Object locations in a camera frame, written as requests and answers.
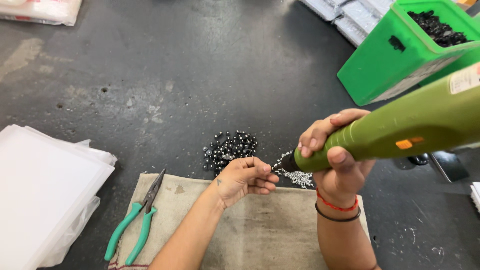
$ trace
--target red thread bracelet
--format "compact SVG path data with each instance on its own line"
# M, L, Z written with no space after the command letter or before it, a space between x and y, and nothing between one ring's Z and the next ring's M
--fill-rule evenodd
M318 188L315 189L317 191L317 197L319 197L322 202L328 206L330 206L331 208L335 209L335 210L338 210L338 211L342 211L342 212L348 212L348 211L352 211L352 210L355 210L357 208L357 206L359 205L359 199L357 197L357 195L355 195L355 204L350 207L350 208L340 208L340 207L337 207L327 201L325 201L322 196L320 196L320 193L318 192Z

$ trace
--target concrete floor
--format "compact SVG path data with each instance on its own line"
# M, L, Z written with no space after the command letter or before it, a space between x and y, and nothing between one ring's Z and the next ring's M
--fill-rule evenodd
M119 159L56 270L107 268L140 172L212 179L201 148L236 129L274 163L313 121L355 107L336 77L355 48L298 1L84 0L76 26L1 21L0 33L0 129L92 139ZM460 158L473 176L454 184L430 165L377 162L361 194L383 269L480 268L468 197L480 156Z

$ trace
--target forearm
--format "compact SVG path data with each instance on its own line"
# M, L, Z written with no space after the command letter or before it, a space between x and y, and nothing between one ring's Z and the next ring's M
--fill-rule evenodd
M221 199L209 186L195 201L148 269L199 269L222 213Z
M355 199L339 207L352 206ZM317 200L319 210L334 219L349 219L357 215L358 209L341 212ZM318 243L328 267L332 270L379 270L370 241L363 231L360 219L349 222L328 220L317 214Z

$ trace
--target sticker label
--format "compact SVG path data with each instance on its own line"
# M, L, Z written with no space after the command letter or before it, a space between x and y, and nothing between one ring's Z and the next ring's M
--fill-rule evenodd
M450 77L452 95L480 86L480 63L464 68Z
M405 90L409 89L410 87L412 87L412 86L416 85L417 83L423 81L423 79L426 79L427 77L429 77L433 73L439 71L440 69L442 69L446 65L448 65L451 62L457 60L459 57L460 57L460 55L449 57L449 58L440 58L440 59L433 60L431 62L428 62L428 63L424 64L419 69L414 71L412 74L408 75L403 80L401 80L398 84L396 84L392 88L388 89L387 91L385 91L384 93L379 95L374 100L370 101L370 103L377 102L377 101L380 101L380 100L389 99L389 98L392 98L392 97L404 92Z

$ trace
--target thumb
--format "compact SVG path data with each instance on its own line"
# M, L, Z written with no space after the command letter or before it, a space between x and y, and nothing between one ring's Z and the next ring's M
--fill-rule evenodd
M332 147L327 152L328 162L336 173L336 186L342 193L357 193L365 183L353 156L342 147Z

